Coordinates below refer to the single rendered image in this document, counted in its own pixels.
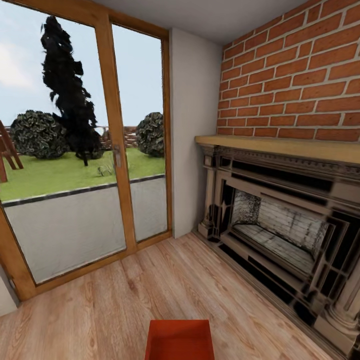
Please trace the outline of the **storage box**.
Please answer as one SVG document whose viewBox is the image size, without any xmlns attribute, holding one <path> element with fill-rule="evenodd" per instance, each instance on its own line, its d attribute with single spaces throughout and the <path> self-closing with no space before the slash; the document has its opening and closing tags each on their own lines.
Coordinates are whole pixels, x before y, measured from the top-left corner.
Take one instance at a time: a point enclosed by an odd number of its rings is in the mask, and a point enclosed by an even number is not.
<svg viewBox="0 0 360 360">
<path fill-rule="evenodd" d="M 144 360 L 215 360 L 209 320 L 151 320 Z"/>
</svg>

